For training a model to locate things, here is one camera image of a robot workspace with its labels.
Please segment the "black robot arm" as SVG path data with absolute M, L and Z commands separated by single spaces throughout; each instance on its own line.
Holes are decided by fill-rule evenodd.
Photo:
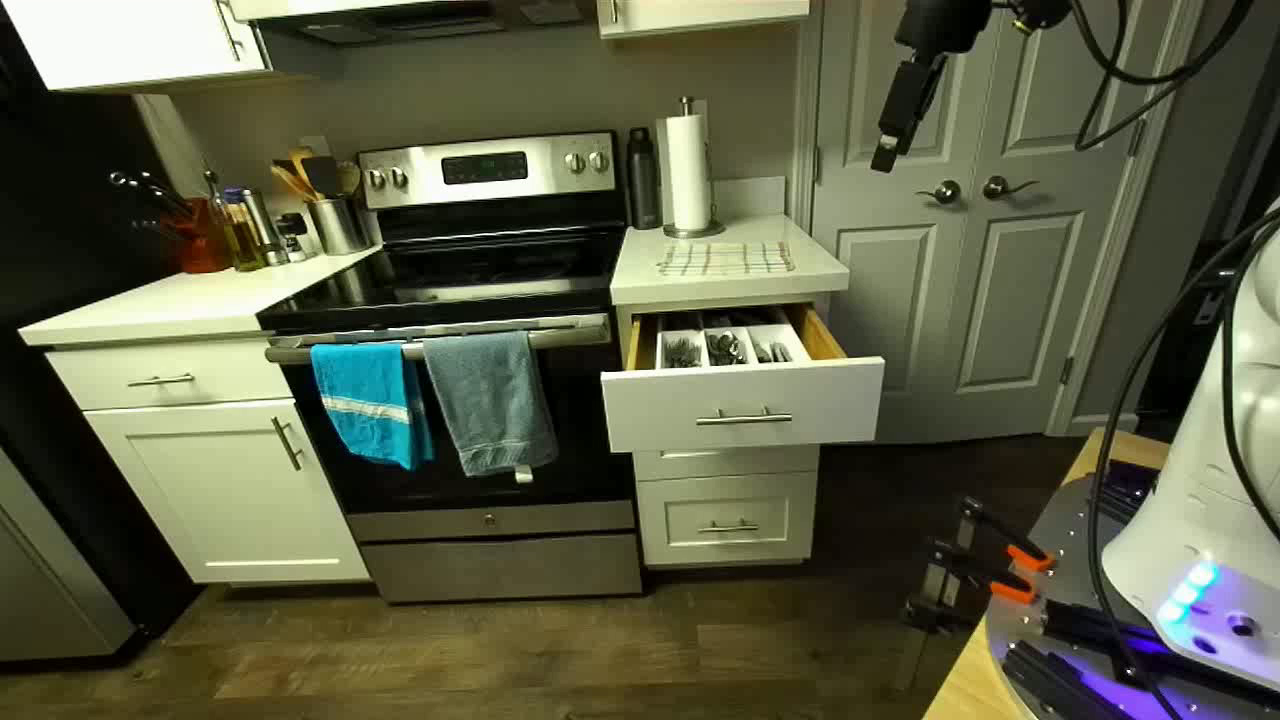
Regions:
M 874 168 L 891 171 L 913 147 L 915 128 L 940 87 L 945 63 L 978 46 L 991 12 L 1008 7 L 1021 32 L 1042 32 L 1061 25 L 1067 0 L 907 0 L 897 25 L 897 46 L 905 61 L 889 85 L 889 101 L 877 124 Z

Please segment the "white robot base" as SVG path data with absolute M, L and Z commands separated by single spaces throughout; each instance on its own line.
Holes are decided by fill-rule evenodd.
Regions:
M 1105 543 L 1105 581 L 1170 652 L 1280 688 L 1280 227 L 1224 309 L 1152 498 Z

